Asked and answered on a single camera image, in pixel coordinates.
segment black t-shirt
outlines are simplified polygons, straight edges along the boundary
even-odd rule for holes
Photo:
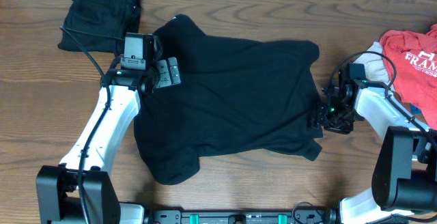
[[[308,41],[207,36],[185,15],[154,33],[163,58],[176,57],[181,84],[142,97],[135,139],[156,181],[178,184],[199,171],[200,156],[264,148],[315,160],[321,151],[308,128],[319,100]]]

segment folded black cloth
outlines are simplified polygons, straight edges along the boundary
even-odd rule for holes
[[[161,184],[199,171],[200,156],[264,148],[315,160],[322,147],[308,128],[319,100],[309,67],[319,48],[308,41],[207,36],[185,15],[154,32],[163,58],[178,59],[181,84],[142,97],[135,139]]]
[[[100,36],[124,38],[126,32],[138,33],[141,0],[73,0],[64,27]],[[123,53],[124,43],[71,32],[89,51]],[[58,48],[81,51],[65,34]]]

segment wooden table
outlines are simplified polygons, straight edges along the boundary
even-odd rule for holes
[[[82,53],[61,51],[59,26],[71,0],[3,0],[0,6],[0,221],[39,221],[35,178],[57,165],[94,110],[99,75]],[[366,50],[389,29],[427,32],[437,0],[143,0],[141,33],[176,14],[207,34],[269,41],[311,40],[318,87],[345,56]],[[92,53],[102,69],[112,55]],[[254,150],[201,158],[201,170],[175,186],[157,184],[139,157],[132,126],[117,155],[112,183],[120,201],[151,208],[290,209],[325,205],[370,187],[381,140],[367,122],[349,135],[325,132],[314,162]]]

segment red cloth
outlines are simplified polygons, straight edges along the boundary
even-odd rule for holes
[[[437,25],[427,34],[390,30],[380,44],[395,63],[394,86],[402,102],[421,109],[428,125],[437,129]],[[392,79],[390,63],[384,60],[384,64]]]

